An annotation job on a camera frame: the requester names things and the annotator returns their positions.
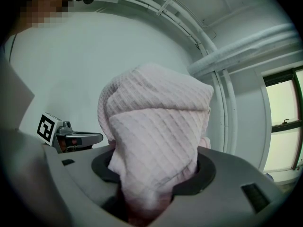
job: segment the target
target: gray machine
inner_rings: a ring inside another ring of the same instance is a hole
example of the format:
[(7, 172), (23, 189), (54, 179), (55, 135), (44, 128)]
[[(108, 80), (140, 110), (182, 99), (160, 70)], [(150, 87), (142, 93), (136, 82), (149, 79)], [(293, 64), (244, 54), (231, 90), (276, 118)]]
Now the gray machine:
[(77, 132), (71, 127), (69, 121), (64, 121), (54, 134), (52, 146), (58, 153), (81, 151), (92, 148), (93, 145), (101, 142), (103, 135), (100, 133)]
[[(119, 175), (107, 168), (113, 147), (58, 153), (20, 132), (2, 133), (4, 170), (36, 216), (52, 226), (130, 226), (117, 201)], [(198, 153), (197, 175), (174, 187), (150, 227), (257, 226), (281, 204), (280, 190), (245, 160), (201, 147)]]

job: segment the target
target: white wall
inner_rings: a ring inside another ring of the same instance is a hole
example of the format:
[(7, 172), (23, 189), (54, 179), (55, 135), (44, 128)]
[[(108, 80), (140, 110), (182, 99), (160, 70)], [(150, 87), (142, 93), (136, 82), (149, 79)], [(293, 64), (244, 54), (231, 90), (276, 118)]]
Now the white wall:
[[(238, 139), (235, 155), (259, 168), (266, 144), (268, 123), (260, 82), (254, 69), (231, 74), (231, 80), (238, 110)], [(229, 115), (232, 115), (229, 95), (228, 93), (226, 95)]]
[(234, 13), (222, 21), (219, 20), (210, 26), (207, 34), (213, 38), (217, 48), (222, 48), (261, 30), (290, 22), (278, 5), (273, 1), (265, 1), (241, 13)]
[[(71, 121), (74, 130), (101, 132), (97, 103), (102, 88), (149, 61), (185, 74), (192, 63), (157, 28), (112, 14), (75, 13), (62, 23), (18, 34), (11, 64), (35, 95), (20, 130), (35, 135), (46, 111)], [(99, 144), (104, 145), (106, 138)]]

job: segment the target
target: metal bracket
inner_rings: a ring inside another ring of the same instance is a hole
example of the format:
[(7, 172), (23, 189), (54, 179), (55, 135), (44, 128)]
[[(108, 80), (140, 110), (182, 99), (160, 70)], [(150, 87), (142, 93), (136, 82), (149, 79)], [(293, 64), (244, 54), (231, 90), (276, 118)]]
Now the metal bracket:
[(164, 9), (170, 4), (172, 0), (166, 0), (165, 3), (162, 5), (162, 7), (159, 9), (159, 11), (157, 12), (157, 15), (159, 16), (163, 11)]
[(103, 135), (100, 133), (73, 131), (69, 121), (64, 121), (63, 126), (58, 128), (52, 143), (52, 146), (56, 148), (58, 153), (63, 153), (58, 141), (58, 137), (64, 139), (65, 141), (65, 152), (83, 150), (103, 140)]

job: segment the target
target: window handle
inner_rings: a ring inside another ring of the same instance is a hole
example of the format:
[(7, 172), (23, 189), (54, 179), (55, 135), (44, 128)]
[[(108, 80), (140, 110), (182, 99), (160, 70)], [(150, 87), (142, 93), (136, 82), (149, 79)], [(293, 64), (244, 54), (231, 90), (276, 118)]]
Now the window handle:
[(289, 119), (284, 119), (284, 122), (282, 124), (287, 124), (286, 120), (289, 120)]

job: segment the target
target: white pipe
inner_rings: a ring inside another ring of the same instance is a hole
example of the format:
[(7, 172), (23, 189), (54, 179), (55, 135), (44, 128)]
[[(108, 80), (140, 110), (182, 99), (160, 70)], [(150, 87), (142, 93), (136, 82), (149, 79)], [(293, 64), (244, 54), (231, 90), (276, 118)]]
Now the white pipe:
[[(131, 2), (131, 3), (137, 4), (137, 5), (140, 5), (140, 6), (145, 7), (145, 8), (147, 8), (147, 9), (149, 9), (149, 10), (155, 12), (155, 13), (158, 12), (157, 9), (151, 7), (150, 5), (139, 2), (139, 1), (136, 1), (136, 0), (124, 0), (124, 1), (128, 1), (128, 2)], [(191, 42), (196, 44), (196, 41), (190, 36), (190, 34), (187, 31), (185, 31), (180, 25), (178, 25), (174, 20), (172, 20), (170, 17), (166, 16), (163, 13), (161, 13), (161, 16), (166, 18), (169, 22), (173, 23), (178, 29), (180, 29), (182, 31), (182, 33), (184, 33), (191, 40)]]
[(237, 54), (233, 54), (229, 57), (225, 57), (219, 61), (216, 61), (215, 63), (209, 64), (207, 68), (200, 70), (198, 73), (193, 74), (193, 76), (197, 78), (210, 73), (213, 70), (223, 70), (240, 64), (259, 54), (281, 48), (285, 45), (290, 46), (299, 42), (301, 42), (301, 39), (296, 32), (284, 33), (282, 35), (278, 35), (262, 41), (252, 47), (239, 51)]
[(220, 86), (220, 90), (221, 90), (221, 94), (222, 94), (222, 102), (223, 102), (223, 110), (224, 110), (224, 147), (223, 147), (223, 152), (226, 153), (227, 152), (227, 144), (228, 144), (228, 110), (227, 110), (227, 103), (226, 103), (226, 96), (225, 96), (225, 91), (223, 88), (223, 84), (221, 82), (221, 78), (219, 73), (217, 73), (216, 71), (214, 72), (217, 80), (219, 82), (219, 86)]
[[(277, 56), (275, 58), (272, 58), (272, 59), (269, 59), (269, 60), (261, 61), (261, 62), (259, 62), (257, 64), (252, 64), (252, 65), (247, 66), (247, 67), (242, 67), (242, 68), (233, 70), (229, 74), (232, 75), (232, 74), (238, 73), (238, 72), (243, 71), (243, 70), (247, 70), (247, 69), (252, 69), (252, 68), (255, 68), (255, 67), (263, 66), (263, 65), (265, 65), (267, 63), (269, 63), (269, 64), (272, 65), (273, 62), (276, 62), (276, 61), (279, 61), (279, 63), (280, 63), (280, 61), (285, 61), (284, 63), (288, 64), (287, 66), (283, 67), (283, 69), (285, 69), (285, 70), (286, 69), (295, 68), (295, 67), (301, 66), (303, 64), (302, 55), (303, 55), (303, 49), (296, 50), (294, 52), (290, 52), (290, 53), (287, 53), (287, 54), (279, 55), (279, 56)], [(268, 75), (268, 73), (264, 73), (264, 74), (262, 73), (263, 77), (265, 77), (267, 75)]]
[(293, 30), (294, 30), (294, 26), (292, 24), (278, 25), (278, 26), (263, 30), (256, 34), (253, 34), (249, 37), (238, 40), (233, 44), (227, 45), (206, 57), (203, 57), (202, 59), (200, 59), (200, 60), (196, 61), (195, 63), (193, 63), (192, 65), (190, 65), (187, 68), (187, 70), (191, 75), (194, 75), (197, 72), (199, 72), (200, 70), (203, 70), (206, 67), (209, 67), (210, 64), (217, 62), (218, 60), (220, 60), (226, 56), (229, 56), (229, 55), (237, 52), (238, 50), (242, 50), (260, 40), (267, 39), (267, 38), (277, 35), (279, 33), (293, 31)]
[(228, 95), (231, 101), (231, 107), (232, 107), (232, 138), (231, 138), (231, 148), (229, 150), (229, 153), (234, 155), (237, 148), (237, 138), (238, 138), (238, 112), (237, 112), (237, 102), (236, 102), (236, 96), (235, 92), (233, 90), (232, 86), (232, 80), (228, 74), (227, 69), (223, 70), (223, 76), (226, 81), (227, 91)]
[[(159, 10), (161, 8), (161, 5), (152, 1), (152, 0), (139, 0), (139, 1), (142, 1), (142, 2), (145, 2), (146, 4), (156, 8), (157, 10)], [(171, 12), (169, 12), (167, 9), (165, 9), (163, 11), (163, 13), (165, 15), (167, 15), (168, 17), (170, 17), (172, 20), (174, 20), (177, 24), (179, 24), (184, 30), (186, 30), (190, 36), (193, 37), (193, 39), (196, 41), (196, 45), (198, 46), (199, 50), (201, 51), (201, 53), (203, 55), (207, 55), (201, 41), (198, 39), (198, 37), (190, 30), (190, 28), (188, 28), (188, 26), (186, 26), (182, 21), (181, 19), (179, 19), (178, 17), (176, 17), (174, 14), (172, 14)]]
[(225, 122), (224, 122), (224, 107), (223, 107), (223, 99), (221, 94), (221, 89), (219, 86), (218, 78), (216, 77), (216, 73), (212, 73), (212, 78), (214, 81), (214, 91), (216, 92), (217, 101), (219, 105), (220, 111), (220, 132), (219, 132), (219, 151), (223, 152), (224, 150), (224, 141), (225, 141)]
[(174, 1), (171, 1), (170, 5), (195, 27), (195, 29), (200, 33), (201, 37), (203, 38), (204, 42), (206, 43), (207, 49), (210, 49), (212, 52), (217, 50), (217, 47), (212, 42), (212, 40), (208, 37), (208, 35), (204, 32), (204, 30), (199, 26), (199, 24), (191, 17), (191, 15), (184, 8), (182, 8), (180, 5), (178, 5)]

